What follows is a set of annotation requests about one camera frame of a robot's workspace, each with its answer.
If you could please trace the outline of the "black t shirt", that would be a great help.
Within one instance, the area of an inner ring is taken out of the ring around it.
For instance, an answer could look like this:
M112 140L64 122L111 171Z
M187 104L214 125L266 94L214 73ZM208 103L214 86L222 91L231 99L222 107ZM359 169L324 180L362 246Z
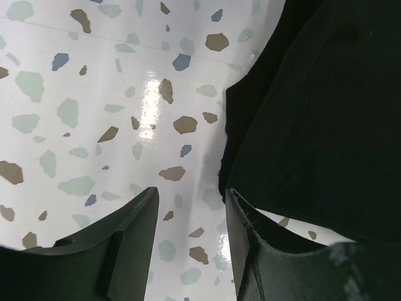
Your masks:
M219 191L355 241L400 241L400 2L286 1L226 92Z

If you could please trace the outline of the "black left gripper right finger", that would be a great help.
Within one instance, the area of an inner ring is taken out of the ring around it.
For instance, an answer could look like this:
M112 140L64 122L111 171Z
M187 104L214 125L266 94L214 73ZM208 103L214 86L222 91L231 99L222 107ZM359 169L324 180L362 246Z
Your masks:
M226 191L237 300L400 300L400 244L303 238Z

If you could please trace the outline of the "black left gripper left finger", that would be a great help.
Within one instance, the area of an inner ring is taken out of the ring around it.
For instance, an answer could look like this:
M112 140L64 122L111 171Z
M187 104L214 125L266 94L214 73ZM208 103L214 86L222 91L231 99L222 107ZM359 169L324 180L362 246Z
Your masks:
M50 248L1 248L1 300L143 300L159 211L148 187Z

